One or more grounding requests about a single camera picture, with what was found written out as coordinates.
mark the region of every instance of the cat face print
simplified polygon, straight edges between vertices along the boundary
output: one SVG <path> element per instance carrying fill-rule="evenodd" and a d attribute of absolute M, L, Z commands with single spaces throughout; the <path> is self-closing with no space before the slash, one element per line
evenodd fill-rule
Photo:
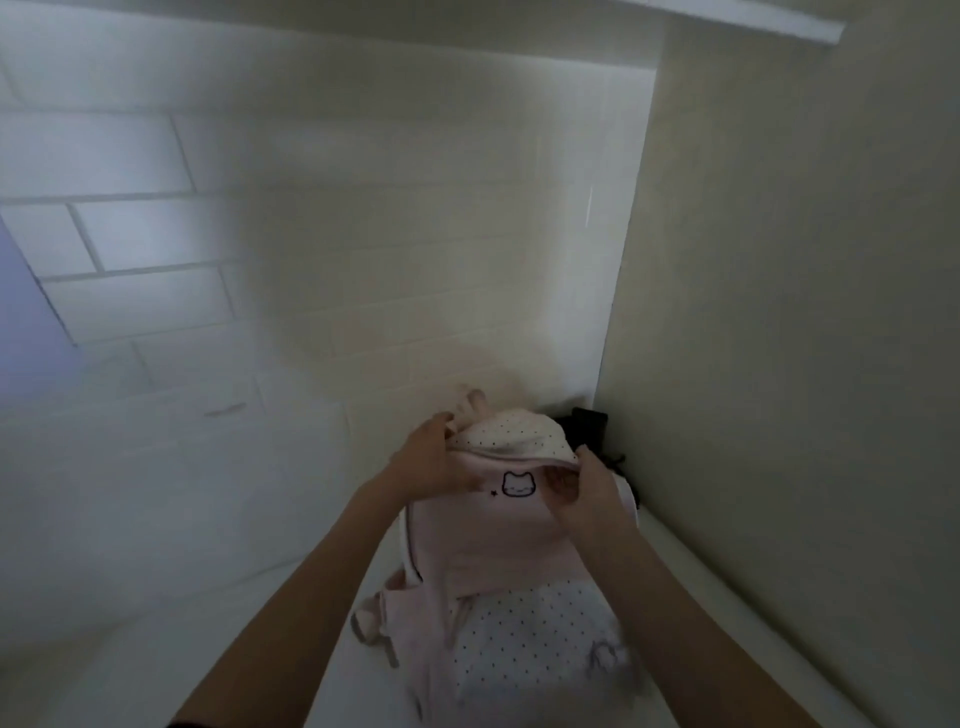
<path fill-rule="evenodd" d="M 528 497 L 537 490 L 533 473 L 504 473 L 500 490 L 504 496 Z"/>

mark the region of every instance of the subway tile wall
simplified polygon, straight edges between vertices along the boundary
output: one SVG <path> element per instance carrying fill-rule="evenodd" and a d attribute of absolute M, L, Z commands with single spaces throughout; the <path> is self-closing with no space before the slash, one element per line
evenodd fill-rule
<path fill-rule="evenodd" d="M 653 69 L 0 0 L 0 657 L 302 555 L 466 387 L 591 401 Z"/>

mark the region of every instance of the forearm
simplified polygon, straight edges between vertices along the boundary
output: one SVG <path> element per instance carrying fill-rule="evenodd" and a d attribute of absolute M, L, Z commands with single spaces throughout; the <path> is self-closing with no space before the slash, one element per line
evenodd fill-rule
<path fill-rule="evenodd" d="M 244 628 L 177 713 L 211 728 L 299 728 L 350 606 L 402 507 L 380 475 Z"/>
<path fill-rule="evenodd" d="M 694 601 L 631 524 L 574 541 L 680 726 L 815 728 L 793 698 Z"/>

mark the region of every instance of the clothing pile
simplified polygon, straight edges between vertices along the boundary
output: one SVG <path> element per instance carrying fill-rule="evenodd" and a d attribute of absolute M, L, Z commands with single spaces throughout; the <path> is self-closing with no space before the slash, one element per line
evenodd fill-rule
<path fill-rule="evenodd" d="M 353 631 L 386 649 L 424 725 L 611 725 L 629 712 L 636 661 L 536 495 L 544 467 L 577 470 L 577 456 L 544 415 L 493 413 L 477 391 L 465 411 L 447 449 L 483 488 L 403 512 L 404 567 L 354 613 Z"/>

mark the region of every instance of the white polka dot garment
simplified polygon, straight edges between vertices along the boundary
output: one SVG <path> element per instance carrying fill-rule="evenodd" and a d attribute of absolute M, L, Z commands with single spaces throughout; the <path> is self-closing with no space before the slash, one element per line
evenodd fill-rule
<path fill-rule="evenodd" d="M 578 462 L 564 429 L 546 415 L 525 409 L 508 409 L 481 420 L 448 439 L 446 447 L 501 460 Z"/>
<path fill-rule="evenodd" d="M 503 700 L 539 690 L 576 690 L 631 674 L 616 618 L 590 581 L 480 595 L 462 620 L 453 653 L 459 701 Z"/>

